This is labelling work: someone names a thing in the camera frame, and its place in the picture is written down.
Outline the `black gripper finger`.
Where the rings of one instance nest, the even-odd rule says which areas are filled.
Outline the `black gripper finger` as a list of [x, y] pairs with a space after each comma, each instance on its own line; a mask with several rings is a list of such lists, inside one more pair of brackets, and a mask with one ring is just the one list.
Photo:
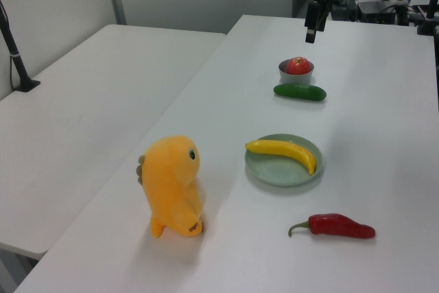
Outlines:
[[327, 17], [331, 13], [331, 0], [321, 0], [318, 14], [318, 31], [323, 32], [325, 29]]
[[314, 43], [316, 38], [316, 28], [318, 24], [319, 4], [311, 2], [307, 7], [307, 14], [305, 17], [305, 27], [307, 28], [305, 42]]

